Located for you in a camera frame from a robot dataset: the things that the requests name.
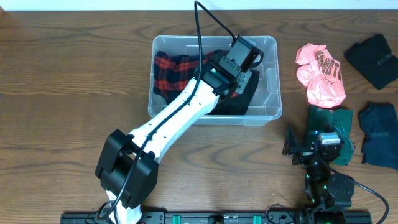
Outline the black garment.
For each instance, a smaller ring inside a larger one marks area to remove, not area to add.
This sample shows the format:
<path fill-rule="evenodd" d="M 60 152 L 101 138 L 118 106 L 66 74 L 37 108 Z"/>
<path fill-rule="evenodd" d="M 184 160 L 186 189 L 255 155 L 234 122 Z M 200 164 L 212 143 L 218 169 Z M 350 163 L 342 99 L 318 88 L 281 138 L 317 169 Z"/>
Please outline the black garment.
<path fill-rule="evenodd" d="M 220 100 L 208 115 L 245 115 L 259 83 L 259 72 L 255 70 L 251 72 L 252 75 L 244 91 L 241 94 L 233 93 L 231 98 Z"/>

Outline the red navy plaid shirt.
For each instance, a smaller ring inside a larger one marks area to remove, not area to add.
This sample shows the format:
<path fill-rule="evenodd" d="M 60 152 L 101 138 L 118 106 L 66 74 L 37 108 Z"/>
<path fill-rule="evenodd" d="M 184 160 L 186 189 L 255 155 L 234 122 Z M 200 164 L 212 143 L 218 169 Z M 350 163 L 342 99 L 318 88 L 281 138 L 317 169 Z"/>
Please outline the red navy plaid shirt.
<path fill-rule="evenodd" d="M 153 63 L 153 92 L 170 104 L 194 77 L 194 71 L 199 63 L 199 55 L 171 56 L 158 51 Z"/>

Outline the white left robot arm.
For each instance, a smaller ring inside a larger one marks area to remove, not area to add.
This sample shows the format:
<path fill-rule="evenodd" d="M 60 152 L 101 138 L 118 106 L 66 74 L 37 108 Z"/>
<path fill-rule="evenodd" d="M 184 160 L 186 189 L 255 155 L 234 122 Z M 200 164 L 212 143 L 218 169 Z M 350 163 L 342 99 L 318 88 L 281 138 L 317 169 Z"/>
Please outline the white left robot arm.
<path fill-rule="evenodd" d="M 199 118 L 210 113 L 219 99 L 229 98 L 243 76 L 261 64 L 264 52 L 238 36 L 227 55 L 199 61 L 197 74 L 166 108 L 141 127 L 124 134 L 113 131 L 105 141 L 95 170 L 102 188 L 115 198 L 105 202 L 96 220 L 109 216 L 119 223 L 116 208 L 137 209 L 157 184 L 159 163 L 171 145 Z"/>

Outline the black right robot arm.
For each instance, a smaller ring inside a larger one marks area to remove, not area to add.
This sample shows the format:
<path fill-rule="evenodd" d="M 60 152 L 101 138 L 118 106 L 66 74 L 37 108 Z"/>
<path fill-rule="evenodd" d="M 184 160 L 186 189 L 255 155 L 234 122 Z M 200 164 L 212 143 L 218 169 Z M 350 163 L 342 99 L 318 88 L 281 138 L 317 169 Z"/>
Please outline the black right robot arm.
<path fill-rule="evenodd" d="M 321 133 L 310 146 L 299 146 L 292 128 L 287 128 L 282 153 L 292 156 L 293 165 L 305 169 L 305 192 L 313 203 L 295 216 L 295 223 L 348 223 L 346 209 L 352 205 L 354 183 L 330 167 L 342 147 L 343 140 L 336 132 Z"/>

